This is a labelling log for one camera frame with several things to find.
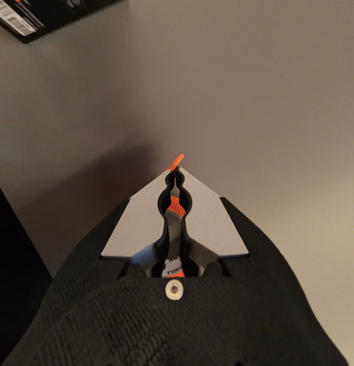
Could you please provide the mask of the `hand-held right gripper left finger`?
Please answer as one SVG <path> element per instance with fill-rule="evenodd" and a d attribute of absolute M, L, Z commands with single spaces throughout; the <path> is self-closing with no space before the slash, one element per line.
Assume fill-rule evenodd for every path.
<path fill-rule="evenodd" d="M 175 173 L 166 170 L 130 197 L 101 253 L 102 259 L 138 264 L 151 277 L 162 277 L 172 240 L 177 237 L 177 213 L 170 209 Z"/>

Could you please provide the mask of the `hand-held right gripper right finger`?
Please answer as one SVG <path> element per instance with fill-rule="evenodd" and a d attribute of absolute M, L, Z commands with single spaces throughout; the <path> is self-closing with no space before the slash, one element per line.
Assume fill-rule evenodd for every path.
<path fill-rule="evenodd" d="M 222 198 L 182 167 L 175 170 L 182 217 L 179 256 L 185 277 L 198 277 L 212 262 L 246 257 L 249 251 Z"/>

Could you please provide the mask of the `orange tape roll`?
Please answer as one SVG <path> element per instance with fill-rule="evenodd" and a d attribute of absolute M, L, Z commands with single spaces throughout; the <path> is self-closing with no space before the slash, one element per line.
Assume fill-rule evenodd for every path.
<path fill-rule="evenodd" d="M 178 157 L 168 166 L 166 170 L 175 171 L 179 163 L 183 160 L 184 154 L 181 153 Z M 185 215 L 185 209 L 180 205 L 179 198 L 171 195 L 171 204 L 167 209 L 167 212 L 176 214 L 178 218 L 183 218 Z M 185 277 L 181 260 L 179 255 L 175 255 L 172 259 L 167 259 L 162 272 L 163 278 Z"/>

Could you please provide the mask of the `black lego flower box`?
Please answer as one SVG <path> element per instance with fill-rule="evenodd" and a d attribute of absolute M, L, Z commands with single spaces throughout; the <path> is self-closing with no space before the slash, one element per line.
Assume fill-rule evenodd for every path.
<path fill-rule="evenodd" d="M 27 44 L 121 0 L 0 0 L 0 26 Z"/>

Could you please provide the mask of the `person's dark jacket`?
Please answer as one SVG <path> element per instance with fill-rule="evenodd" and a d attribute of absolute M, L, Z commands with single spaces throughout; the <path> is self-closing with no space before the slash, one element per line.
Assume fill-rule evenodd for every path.
<path fill-rule="evenodd" d="M 0 365 L 33 321 L 51 281 L 0 188 Z"/>

